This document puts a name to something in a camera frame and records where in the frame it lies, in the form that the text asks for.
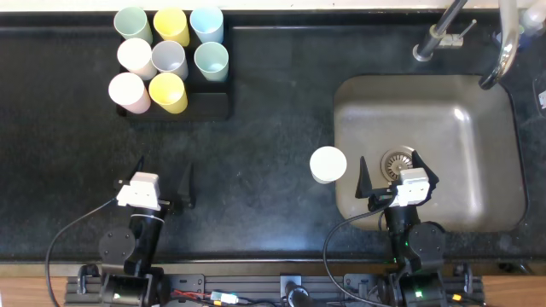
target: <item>drain strainer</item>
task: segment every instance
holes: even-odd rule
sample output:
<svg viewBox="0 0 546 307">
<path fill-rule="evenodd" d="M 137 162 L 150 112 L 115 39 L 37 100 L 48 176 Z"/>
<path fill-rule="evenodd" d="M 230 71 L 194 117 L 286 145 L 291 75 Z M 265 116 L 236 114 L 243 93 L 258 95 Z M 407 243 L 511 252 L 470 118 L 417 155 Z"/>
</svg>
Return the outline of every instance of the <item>drain strainer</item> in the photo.
<svg viewBox="0 0 546 307">
<path fill-rule="evenodd" d="M 388 181 L 398 180 L 401 170 L 413 168 L 412 148 L 399 146 L 387 151 L 381 159 L 381 171 Z"/>
</svg>

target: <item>black rack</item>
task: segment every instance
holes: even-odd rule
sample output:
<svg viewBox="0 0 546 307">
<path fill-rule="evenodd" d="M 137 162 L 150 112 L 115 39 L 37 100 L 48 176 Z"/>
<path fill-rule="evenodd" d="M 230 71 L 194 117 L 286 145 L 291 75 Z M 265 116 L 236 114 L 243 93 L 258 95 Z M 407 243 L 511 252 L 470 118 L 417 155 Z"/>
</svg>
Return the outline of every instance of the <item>black rack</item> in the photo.
<svg viewBox="0 0 546 307">
<path fill-rule="evenodd" d="M 154 35 L 154 41 L 152 42 L 153 49 L 157 43 L 162 42 L 164 39 L 154 29 L 155 12 L 147 12 L 147 14 L 148 23 Z M 233 57 L 229 57 L 228 78 L 226 81 L 213 82 L 206 80 L 194 61 L 195 50 L 201 45 L 201 41 L 189 24 L 189 14 L 186 15 L 188 19 L 189 45 L 183 48 L 186 55 L 186 61 L 188 62 L 189 75 L 183 82 L 186 95 L 188 96 L 188 107 L 179 114 L 171 114 L 152 100 L 150 109 L 142 114 L 128 112 L 123 107 L 116 105 L 116 113 L 119 116 L 125 117 L 131 121 L 222 121 L 230 116 L 230 96 L 233 79 L 231 62 L 233 61 Z M 222 45 L 228 50 L 229 55 L 231 55 L 230 39 L 229 25 L 226 24 L 226 20 L 224 19 L 224 41 L 222 42 Z M 121 65 L 119 67 L 119 72 L 127 72 L 125 67 L 122 67 Z M 148 90 L 150 81 L 151 80 L 144 81 L 146 90 Z"/>
</svg>

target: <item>faucet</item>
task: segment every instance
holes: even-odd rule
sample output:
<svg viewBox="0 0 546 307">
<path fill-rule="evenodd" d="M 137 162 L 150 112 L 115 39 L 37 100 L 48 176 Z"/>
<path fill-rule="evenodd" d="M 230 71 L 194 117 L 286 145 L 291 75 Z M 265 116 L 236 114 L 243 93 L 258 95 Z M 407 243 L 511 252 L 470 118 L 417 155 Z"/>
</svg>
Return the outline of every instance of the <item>faucet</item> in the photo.
<svg viewBox="0 0 546 307">
<path fill-rule="evenodd" d="M 459 14 L 467 0 L 455 0 L 444 12 L 437 25 L 432 25 L 423 42 L 413 48 L 413 56 L 418 61 L 430 61 L 433 51 L 440 47 L 456 48 L 462 46 L 462 36 L 475 24 L 475 21 L 460 35 L 446 34 L 447 27 Z M 479 87 L 488 90 L 498 83 L 499 79 L 509 70 L 514 62 L 515 53 L 520 39 L 518 7 L 515 0 L 498 0 L 501 24 L 502 45 L 498 60 L 491 72 L 479 80 Z"/>
</svg>

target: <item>yellow cup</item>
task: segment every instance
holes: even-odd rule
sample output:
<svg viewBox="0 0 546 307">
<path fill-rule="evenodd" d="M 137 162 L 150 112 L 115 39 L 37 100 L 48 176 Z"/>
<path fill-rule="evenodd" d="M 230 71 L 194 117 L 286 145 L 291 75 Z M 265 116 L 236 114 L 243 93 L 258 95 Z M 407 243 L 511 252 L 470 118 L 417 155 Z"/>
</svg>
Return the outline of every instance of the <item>yellow cup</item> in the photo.
<svg viewBox="0 0 546 307">
<path fill-rule="evenodd" d="M 181 113 L 188 106 L 184 82 L 174 73 L 163 72 L 155 76 L 150 82 L 149 93 L 168 113 Z"/>
<path fill-rule="evenodd" d="M 160 9 L 154 16 L 154 28 L 165 40 L 189 45 L 188 20 L 181 9 Z"/>
</svg>

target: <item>stainless steel sink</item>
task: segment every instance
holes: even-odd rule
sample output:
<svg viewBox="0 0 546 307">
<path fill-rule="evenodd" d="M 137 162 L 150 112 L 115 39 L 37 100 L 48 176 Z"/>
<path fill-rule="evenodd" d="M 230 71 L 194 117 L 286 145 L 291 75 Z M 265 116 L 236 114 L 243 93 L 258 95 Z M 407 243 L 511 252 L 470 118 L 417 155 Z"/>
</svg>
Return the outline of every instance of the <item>stainless steel sink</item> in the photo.
<svg viewBox="0 0 546 307">
<path fill-rule="evenodd" d="M 512 104 L 500 85 L 482 90 L 478 80 L 362 76 L 340 86 L 334 134 L 335 146 L 347 157 L 347 171 L 335 193 L 345 218 L 368 211 L 367 200 L 355 199 L 360 157 L 366 159 L 374 188 L 386 187 L 397 170 L 411 167 L 404 150 L 413 148 L 440 179 L 433 198 L 419 208 L 422 221 L 451 231 L 516 226 L 525 214 L 526 197 Z M 377 217 L 354 225 L 377 229 Z"/>
</svg>

